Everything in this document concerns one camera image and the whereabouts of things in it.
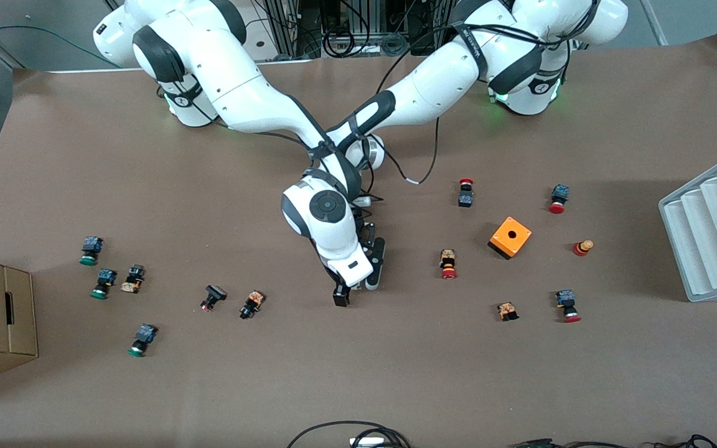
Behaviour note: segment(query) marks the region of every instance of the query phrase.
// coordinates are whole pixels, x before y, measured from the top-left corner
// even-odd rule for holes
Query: black cable
[[[627,446],[615,445],[608,442],[577,442],[574,445],[568,445],[566,448],[580,448],[581,446],[606,446],[607,448],[628,448]]]
[[[273,15],[270,14],[270,11],[267,11],[267,8],[262,6],[261,3],[257,2],[256,0],[251,0],[251,3],[253,3],[256,6],[259,6],[259,9],[261,9],[262,11],[265,12],[265,14],[267,14],[267,18],[262,18],[262,20],[271,20],[287,29],[295,29],[295,27],[298,26],[297,22],[293,22],[291,20],[287,20],[287,23],[282,23],[280,20],[273,17]]]
[[[378,142],[378,138],[373,136],[373,139],[375,142]],[[375,185],[375,170],[372,169],[372,164],[370,162],[370,148],[367,148],[367,153],[364,155],[364,157],[367,159],[367,165],[370,168],[370,186],[367,187],[367,195],[369,195],[370,191],[372,191],[372,186]]]
[[[705,436],[701,436],[701,434],[694,434],[691,436],[691,439],[688,439],[686,442],[680,442],[674,445],[666,445],[665,443],[648,443],[648,445],[651,445],[652,448],[700,448],[696,442],[706,442],[710,446],[710,448],[717,448],[717,445],[712,440],[709,440]],[[583,446],[603,446],[605,448],[627,448],[626,446],[622,445],[615,445],[615,443],[608,443],[608,442],[576,442],[571,445],[567,445],[566,448],[581,448]]]
[[[677,443],[675,445],[666,445],[665,443],[650,443],[652,445],[652,448],[700,448],[696,442],[705,442],[708,443],[710,448],[717,448],[717,445],[712,440],[709,440],[707,437],[702,436],[702,434],[694,434],[691,436],[691,439],[688,440],[688,442],[681,442]]]
[[[396,161],[396,159],[392,155],[392,153],[390,153],[374,135],[370,134],[370,137],[372,137],[377,144],[381,145],[381,148],[384,150],[384,152],[387,154],[387,156],[389,156],[389,159],[392,161],[393,164],[395,164],[395,167],[398,168],[398,171],[400,172],[400,175],[402,176],[402,178],[406,179],[407,182],[409,182],[410,184],[421,185],[421,184],[423,184],[424,181],[428,180],[428,178],[430,177],[430,173],[433,172],[433,167],[436,165],[436,158],[438,158],[438,155],[439,155],[439,119],[438,118],[436,118],[436,130],[434,132],[434,138],[433,138],[433,160],[430,161],[430,168],[428,168],[428,172],[425,173],[424,177],[419,181],[415,181],[415,180],[411,179],[410,177],[408,177],[406,175],[406,173],[403,172],[403,169],[400,167],[399,162]]]
[[[532,34],[530,32],[527,32],[523,29],[514,28],[513,26],[507,26],[507,25],[466,25],[469,29],[485,29],[486,31],[491,31],[495,34],[500,34],[502,36],[506,37],[512,37],[514,39],[523,40],[524,42],[529,42],[534,45],[560,45],[563,43],[563,40],[560,42],[546,42],[545,40],[541,40],[536,36],[535,34]]]
[[[378,93],[381,92],[381,88],[383,87],[383,84],[384,84],[385,82],[387,82],[387,78],[389,78],[389,75],[392,74],[392,70],[395,69],[396,66],[398,66],[398,63],[400,63],[401,60],[403,60],[403,57],[405,57],[406,54],[408,54],[408,53],[411,52],[411,50],[413,49],[413,47],[416,46],[416,44],[418,44],[422,39],[426,39],[427,37],[433,36],[433,34],[436,34],[436,33],[438,33],[439,31],[442,31],[442,30],[444,30],[444,29],[449,29],[449,28],[452,28],[452,27],[451,27],[451,26],[442,26],[442,27],[440,27],[440,28],[434,28],[434,29],[432,29],[431,31],[429,31],[426,35],[420,37],[420,38],[417,39],[415,42],[413,42],[411,45],[409,45],[409,48],[407,48],[407,50],[404,51],[403,54],[401,54],[401,55],[395,60],[395,63],[392,64],[392,66],[389,68],[389,70],[387,70],[387,74],[384,74],[384,75],[383,75],[383,79],[381,79],[381,84],[378,85],[378,88],[375,90],[375,93],[378,94]]]
[[[314,53],[314,52],[306,53],[306,49],[307,49],[308,46],[310,46],[312,43],[314,43],[314,44],[317,43],[317,37],[314,35],[314,33],[311,32],[310,29],[303,28],[302,26],[298,26],[298,29],[299,29],[299,31],[300,31],[301,29],[302,29],[303,31],[305,31],[305,32],[311,37],[311,42],[308,43],[308,44],[306,44],[306,45],[304,46],[304,53],[303,53],[303,54],[298,55],[298,56],[295,56],[295,57],[293,57],[293,59],[295,59],[295,58],[297,58],[297,57],[306,56],[307,54],[310,54],[310,53]],[[298,40],[298,37],[295,37],[295,40],[293,40],[293,43],[295,43],[295,41]]]
[[[362,431],[358,434],[358,436],[354,437],[353,443],[351,443],[350,448],[357,448],[359,442],[361,442],[364,437],[370,436],[371,434],[380,434],[381,436],[386,437],[390,441],[389,444],[382,443],[381,445],[375,446],[396,446],[400,448],[411,448],[411,443],[409,443],[409,441],[406,439],[406,436],[400,434],[398,431],[389,428],[370,428],[368,430]]]
[[[291,141],[291,142],[295,142],[296,144],[299,144],[299,145],[301,145],[302,147],[305,147],[307,151],[310,150],[310,148],[309,148],[304,142],[302,142],[301,140],[293,139],[293,137],[285,136],[284,134],[277,134],[277,133],[256,133],[256,134],[259,134],[260,136],[279,137],[279,138],[281,138],[281,139],[285,139],[285,140],[289,140],[289,141]]]
[[[563,73],[560,74],[560,80],[566,84],[566,72],[569,71],[569,61],[571,60],[571,42],[566,43],[566,63],[563,65]]]
[[[330,269],[326,268],[326,270],[328,271],[329,275],[331,275],[331,277],[333,278],[333,273],[330,272]],[[384,436],[386,434],[389,434],[390,436],[393,436],[395,438],[395,440],[398,440],[399,442],[401,442],[401,443],[396,443],[396,442],[383,443],[381,445],[376,445],[378,447],[388,446],[389,448],[411,448],[411,445],[408,442],[408,440],[406,439],[406,437],[402,436],[402,434],[400,434],[398,431],[393,430],[391,428],[387,428],[386,426],[379,425],[378,423],[362,422],[359,420],[339,420],[336,422],[327,422],[327,423],[321,423],[319,425],[311,426],[311,427],[301,431],[301,433],[299,433],[298,436],[295,436],[295,439],[293,439],[287,445],[287,448],[291,448],[291,446],[293,446],[295,444],[295,442],[297,442],[302,436],[306,436],[306,434],[310,433],[311,431],[319,430],[320,428],[325,428],[327,426],[338,426],[338,425],[371,426],[373,429],[369,430],[370,433],[378,432],[379,434],[384,434]],[[360,441],[361,441],[361,438],[356,437],[353,444],[351,445],[351,448],[356,448],[356,445],[358,445]]]
[[[403,23],[406,22],[406,18],[408,17],[409,13],[411,12],[411,9],[413,9],[413,6],[416,5],[416,2],[419,2],[419,0],[412,0],[411,6],[409,6],[409,8],[406,9],[406,14],[403,15],[403,17],[400,19],[400,23],[398,23],[398,27],[395,28],[395,33],[400,31],[400,29],[403,26]]]
[[[339,2],[347,6],[347,8],[350,9],[353,14],[358,16],[358,19],[361,20],[362,25],[364,25],[364,28],[366,28],[367,30],[367,38],[364,40],[364,43],[361,45],[361,48],[357,49],[353,53],[350,53],[351,51],[353,51],[353,48],[355,48],[355,36],[353,35],[353,33],[350,33],[350,29],[346,28],[345,26],[335,26],[333,28],[328,28],[324,36],[322,36],[322,41],[324,42],[322,48],[328,56],[335,57],[336,59],[342,59],[344,57],[353,57],[357,54],[360,54],[361,51],[364,51],[364,48],[367,47],[367,44],[370,43],[370,23],[367,22],[361,12],[356,11],[356,8],[353,8],[353,5],[350,5],[347,0],[339,0]],[[347,49],[341,53],[335,51],[333,46],[331,46],[330,44],[330,35],[333,34],[335,31],[337,33],[347,34],[350,37],[350,43],[347,46]]]
[[[270,19],[265,18],[265,17],[255,18],[255,19],[251,20],[250,22],[245,23],[245,28],[248,28],[248,25],[250,25],[251,23],[264,22],[265,20],[270,20]]]
[[[304,50],[307,49],[311,44],[317,45],[318,48],[315,48],[315,49],[313,49],[313,50],[311,50],[311,51],[307,51],[306,53],[301,54],[301,55],[299,55],[299,56],[295,56],[295,57],[293,57],[293,59],[291,59],[291,60],[304,59],[305,57],[308,57],[308,55],[310,55],[310,54],[315,54],[315,53],[317,53],[318,51],[321,51],[321,48],[319,48],[319,46],[322,45],[322,40],[321,40],[320,42],[310,42],[310,43],[306,44],[306,46],[304,47]]]

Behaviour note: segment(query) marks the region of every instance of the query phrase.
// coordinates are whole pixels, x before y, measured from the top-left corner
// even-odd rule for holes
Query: cable
[[[86,49],[86,48],[83,48],[82,46],[79,46],[79,45],[77,45],[77,44],[71,42],[71,40],[68,40],[68,39],[66,39],[65,37],[62,37],[62,36],[60,36],[60,34],[57,34],[57,33],[55,33],[54,31],[51,31],[51,30],[49,30],[49,29],[40,28],[39,26],[29,26],[29,25],[8,25],[8,26],[0,26],[0,29],[19,29],[19,28],[23,28],[23,29],[37,29],[37,31],[43,31],[43,32],[45,32],[45,33],[49,33],[49,34],[51,34],[52,36],[59,38],[59,39],[62,40],[63,42],[68,43],[69,45],[72,45],[72,46],[74,46],[75,48],[84,51],[86,54],[89,54],[90,56],[92,56],[92,57],[94,57],[94,58],[96,58],[96,59],[98,59],[98,60],[102,60],[102,62],[106,62],[106,63],[108,63],[109,65],[112,65],[113,67],[116,67],[116,68],[122,68],[120,65],[117,65],[117,63],[110,62],[110,60],[108,60],[107,58],[102,57],[102,56],[100,56],[100,55],[98,55],[98,54],[95,54],[95,53],[93,53],[92,51],[90,51],[90,50],[88,50],[88,49]]]
[[[674,445],[666,445],[665,443],[659,443],[659,442],[649,442],[647,445],[651,445],[652,448],[701,448],[699,447],[696,442],[705,442],[708,443],[709,448],[717,448],[717,445],[712,440],[709,440],[705,436],[701,436],[701,434],[694,434],[691,436],[691,439],[688,439],[686,442],[680,442]],[[615,445],[615,443],[608,443],[608,442],[576,442],[572,445],[567,445],[566,448],[581,448],[583,446],[604,446],[606,448],[627,448],[626,446],[622,445]]]
[[[257,2],[256,0],[251,0],[251,4],[254,5],[254,6],[253,6],[253,10],[254,10],[254,11],[256,11],[256,7],[259,6],[259,8],[260,8],[262,11],[265,12],[265,14],[267,15],[267,18],[263,18],[262,20],[271,20],[271,21],[273,21],[273,22],[275,22],[275,23],[277,23],[277,24],[279,24],[279,25],[281,25],[282,27],[287,28],[287,29],[295,29],[295,27],[298,26],[297,22],[293,22],[293,21],[291,21],[291,20],[287,20],[287,23],[282,23],[280,20],[278,20],[277,18],[273,17],[273,15],[270,14],[270,11],[267,11],[267,8],[265,8],[264,6],[262,6],[261,3]]]
[[[627,448],[622,445],[615,445],[615,443],[608,442],[577,442],[574,445],[568,445],[566,448],[580,448],[581,446],[606,446],[607,448]]]
[[[177,89],[179,89],[179,91],[184,91],[184,89],[182,88],[182,85],[180,85],[179,82],[173,82],[173,84],[176,86]],[[205,116],[208,118],[208,115],[206,113],[204,113],[204,111],[201,108],[199,108],[198,105],[195,104],[194,100],[190,100],[190,104],[193,105],[196,108],[196,110],[202,114],[202,116]],[[216,126],[220,126],[221,128],[228,129],[228,125],[218,122],[217,118],[219,118],[219,116],[215,117],[214,119],[210,119],[210,124],[215,124]],[[309,150],[309,147],[304,142],[302,142],[300,139],[293,139],[293,137],[285,136],[284,134],[277,134],[277,133],[253,133],[253,134],[259,134],[261,136],[279,137],[281,139],[295,142],[296,144],[299,144],[302,147],[305,147],[307,151]]]
[[[259,9],[256,8],[256,5],[257,5],[256,2],[251,1],[251,6],[253,6],[253,11],[256,12],[257,16],[260,16],[261,14],[259,14]],[[267,17],[272,17],[270,15],[270,12],[267,11],[267,9],[262,8],[262,11],[264,11],[265,14],[267,14]],[[268,37],[270,37],[270,41],[273,43],[273,47],[276,49],[276,53],[281,53],[281,51],[279,51],[279,49],[278,49],[278,44],[276,43],[276,40],[273,39],[273,35],[270,34],[270,30],[267,29],[265,22],[264,21],[260,21],[260,22],[261,22],[261,27],[265,29],[265,33],[267,33]]]
[[[408,17],[409,12],[411,12],[411,9],[413,9],[413,6],[416,5],[416,2],[418,1],[419,0],[413,0],[413,2],[411,2],[411,6],[406,9],[406,14],[403,15],[403,17],[400,19],[400,23],[398,23],[398,27],[395,28],[395,33],[400,31],[403,26],[403,23],[406,22],[406,18]]]
[[[329,270],[329,275],[333,277],[333,273]],[[311,426],[298,434],[298,436],[295,436],[295,439],[293,439],[288,445],[287,448],[291,448],[291,446],[295,445],[295,442],[297,442],[302,436],[306,436],[306,434],[310,433],[311,431],[319,430],[320,428],[325,428],[327,426],[338,426],[338,425],[359,425],[359,426],[372,426],[372,429],[367,430],[370,431],[369,434],[372,434],[373,432],[377,432],[379,434],[383,434],[387,437],[387,439],[391,440],[391,443],[383,443],[382,445],[376,445],[378,447],[380,446],[389,446],[390,448],[411,448],[410,443],[406,439],[405,436],[402,436],[398,431],[395,431],[391,428],[387,428],[386,426],[378,425],[378,423],[373,422],[362,422],[358,420],[340,420],[337,422],[328,422],[328,423],[321,423],[319,425]],[[356,446],[361,442],[361,437],[357,436],[355,440],[353,440],[353,443],[350,445],[350,448],[356,448]]]
[[[373,139],[375,142],[378,142],[378,138],[373,136]],[[372,164],[370,162],[370,148],[369,145],[367,145],[367,152],[364,153],[364,158],[367,159],[367,167],[370,168],[370,186],[367,187],[367,195],[369,195],[370,191],[372,191],[372,186],[375,185],[375,170],[372,168]]]
[[[308,51],[304,54],[301,54],[301,56],[295,56],[291,60],[304,59],[305,57],[308,57],[308,55],[310,55],[310,54],[314,54],[314,53],[317,53],[318,51],[321,51],[321,48],[319,48],[319,46],[322,45],[322,40],[320,40],[319,42],[310,42],[306,45],[306,47],[304,49],[307,49],[311,44],[317,45],[317,48],[313,49],[312,51]]]
[[[409,184],[421,185],[421,184],[423,184],[423,182],[428,180],[428,178],[430,177],[430,173],[433,172],[433,167],[436,165],[436,158],[438,158],[438,155],[439,155],[439,118],[436,118],[436,130],[434,132],[434,137],[433,137],[433,160],[430,161],[430,168],[428,168],[428,172],[425,173],[424,177],[419,181],[413,180],[410,177],[408,177],[406,175],[406,173],[403,172],[403,169],[400,167],[400,164],[395,159],[395,157],[392,155],[392,153],[390,153],[384,147],[384,145],[381,144],[381,142],[378,140],[378,138],[376,138],[374,135],[370,134],[370,137],[372,137],[378,145],[381,145],[381,149],[383,149],[384,152],[387,154],[387,156],[389,156],[389,159],[392,161],[393,164],[395,164],[395,167],[398,168],[398,171],[400,172],[400,175],[402,176],[402,178],[406,179],[406,182],[409,182]]]
[[[392,66],[389,68],[389,70],[387,70],[387,73],[383,75],[383,78],[381,79],[381,83],[378,85],[378,88],[375,90],[375,93],[376,94],[381,93],[381,88],[383,87],[383,84],[385,82],[387,82],[387,78],[389,78],[389,75],[392,73],[392,70],[395,69],[396,66],[398,66],[398,63],[400,63],[401,60],[403,60],[403,57],[405,57],[406,54],[408,54],[413,49],[413,47],[416,46],[416,44],[418,44],[422,39],[426,39],[427,37],[433,36],[433,34],[436,34],[439,31],[442,31],[444,29],[449,29],[449,28],[452,28],[452,26],[442,26],[440,28],[434,28],[431,31],[429,31],[426,35],[420,37],[415,42],[413,42],[411,45],[409,45],[409,48],[407,48],[407,50],[404,51],[403,54],[401,54],[400,57],[398,57],[398,59],[395,60],[395,63],[393,63]]]
[[[248,28],[248,25],[250,25],[251,23],[263,22],[265,20],[270,20],[270,19],[268,19],[267,17],[255,18],[255,19],[251,20],[250,22],[245,23],[245,28]]]
[[[305,32],[311,37],[311,42],[308,43],[308,44],[306,44],[306,46],[304,46],[304,53],[301,54],[301,55],[299,55],[299,56],[294,56],[294,57],[293,57],[293,60],[294,60],[294,59],[297,59],[298,57],[303,57],[303,56],[305,56],[305,55],[307,55],[307,54],[315,53],[315,51],[319,51],[319,43],[317,42],[317,37],[314,35],[314,33],[312,33],[310,29],[303,28],[302,26],[298,26],[298,29],[299,29],[299,30],[302,29],[303,31],[305,31]],[[293,44],[295,44],[295,42],[298,40],[298,38],[299,38],[300,36],[301,36],[301,34],[299,33],[298,36],[295,37],[295,39],[293,40]],[[306,49],[307,49],[308,46],[310,46],[312,43],[313,43],[313,44],[317,44],[317,45],[318,45],[318,48],[317,48],[315,51],[310,51],[310,52],[306,53]]]
[[[702,436],[702,434],[694,434],[691,436],[691,439],[688,440],[688,442],[681,442],[677,443],[675,445],[665,445],[663,443],[651,443],[652,448],[700,448],[696,442],[701,440],[702,442],[708,443],[710,448],[717,448],[717,445],[712,440],[709,440],[707,437]]]
[[[387,56],[399,56],[406,51],[406,37],[400,33],[387,34],[381,39],[381,51]]]
[[[327,29],[324,36],[322,36],[322,40],[325,42],[325,45],[323,45],[322,48],[328,56],[335,57],[336,59],[342,59],[344,57],[353,57],[357,54],[360,54],[362,51],[364,51],[364,48],[367,47],[367,44],[370,43],[370,23],[367,22],[364,16],[361,15],[361,12],[356,11],[356,8],[353,8],[353,5],[350,5],[347,0],[339,0],[339,2],[347,6],[347,9],[350,9],[350,11],[352,11],[353,14],[358,17],[359,20],[361,20],[362,25],[364,25],[364,28],[367,29],[367,38],[364,40],[364,43],[361,45],[361,48],[357,49],[353,53],[350,53],[351,51],[353,51],[353,48],[355,48],[355,36],[353,35],[353,33],[350,33],[350,29],[346,28],[345,26],[335,26],[333,28]],[[343,33],[347,34],[350,37],[350,42],[345,51],[339,53],[335,51],[333,46],[331,46],[330,35],[333,33]]]
[[[563,73],[560,74],[560,80],[566,84],[566,72],[569,71],[569,61],[571,60],[571,42],[566,44],[566,63],[563,65]]]

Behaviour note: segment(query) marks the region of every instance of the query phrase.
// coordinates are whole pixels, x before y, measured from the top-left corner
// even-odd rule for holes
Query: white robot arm
[[[285,218],[312,241],[345,306],[350,287],[378,277],[382,257],[370,262],[373,244],[359,242],[359,172],[297,100],[267,82],[242,48],[245,25],[230,2],[127,0],[97,26],[94,39],[111,60],[127,63],[133,55],[183,124],[204,126],[219,116],[241,133],[295,133],[311,167],[284,191]]]
[[[364,136],[387,126],[430,122],[476,80],[486,82],[512,111],[541,113],[560,85],[571,40],[609,42],[621,33],[627,15],[621,0],[516,0],[510,9],[501,0],[461,0],[450,15],[455,38],[328,136],[353,162]]]
[[[451,14],[452,42],[327,133],[262,76],[241,46],[245,24],[228,0],[126,0],[93,37],[112,62],[137,62],[156,79],[183,124],[204,126],[219,116],[243,133],[284,129],[299,136],[312,165],[284,191],[282,212],[311,240],[337,283],[336,303],[346,306],[351,287],[362,280],[377,286],[382,265],[384,242],[358,207],[369,201],[361,196],[359,169],[383,159],[381,140],[367,136],[435,119],[475,80],[511,110],[538,113],[563,76],[569,40],[608,42],[626,17],[621,0],[517,0],[511,9],[501,0],[461,0]],[[370,237],[359,240],[368,227]]]

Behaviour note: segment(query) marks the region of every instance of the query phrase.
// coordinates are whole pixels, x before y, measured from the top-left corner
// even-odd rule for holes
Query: orange box
[[[522,249],[530,235],[532,235],[530,229],[509,216],[489,238],[489,247],[500,253],[506,260],[510,260]]]

